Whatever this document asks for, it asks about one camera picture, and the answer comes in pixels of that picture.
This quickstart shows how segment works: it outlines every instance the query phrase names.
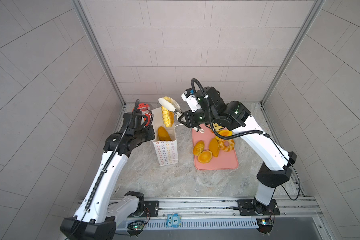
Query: pink cutting board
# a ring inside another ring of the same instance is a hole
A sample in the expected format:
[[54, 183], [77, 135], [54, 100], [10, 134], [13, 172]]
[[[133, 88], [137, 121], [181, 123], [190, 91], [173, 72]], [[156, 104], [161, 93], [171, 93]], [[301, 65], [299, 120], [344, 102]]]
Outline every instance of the pink cutting board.
[[[204, 124], [201, 127], [204, 129], [204, 133], [196, 132], [192, 129], [193, 146], [198, 141], [203, 140], [205, 144], [204, 151], [206, 151], [209, 150], [209, 143], [215, 137], [215, 134], [211, 132], [211, 130]], [[235, 149], [229, 152], [220, 150], [219, 156], [212, 157], [209, 163], [201, 163], [197, 161], [197, 156], [194, 156], [194, 158], [195, 167], [197, 170], [236, 169], [239, 166], [239, 161], [237, 160]]]

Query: floor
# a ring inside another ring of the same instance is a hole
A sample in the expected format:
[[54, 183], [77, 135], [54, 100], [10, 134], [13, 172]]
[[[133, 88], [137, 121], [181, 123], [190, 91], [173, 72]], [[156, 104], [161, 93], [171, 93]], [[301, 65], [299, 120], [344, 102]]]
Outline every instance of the floor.
[[[158, 103], [149, 103], [151, 109]], [[259, 125], [268, 133], [259, 103], [244, 103], [256, 118]], [[180, 103], [187, 110], [186, 103]], [[127, 104], [131, 111], [133, 104]], [[215, 196], [254, 196], [258, 180], [256, 174], [262, 164], [258, 154], [241, 138], [235, 139], [235, 149], [239, 167], [234, 170], [197, 170], [193, 162], [192, 133], [185, 126], [176, 127], [178, 139], [178, 164], [159, 166], [152, 142], [144, 142], [132, 151], [129, 161], [120, 173], [112, 195], [123, 197], [128, 191], [144, 193], [145, 197], [215, 197]], [[292, 195], [297, 194], [296, 185], [290, 180], [284, 184]], [[277, 187], [275, 195], [286, 195]]]

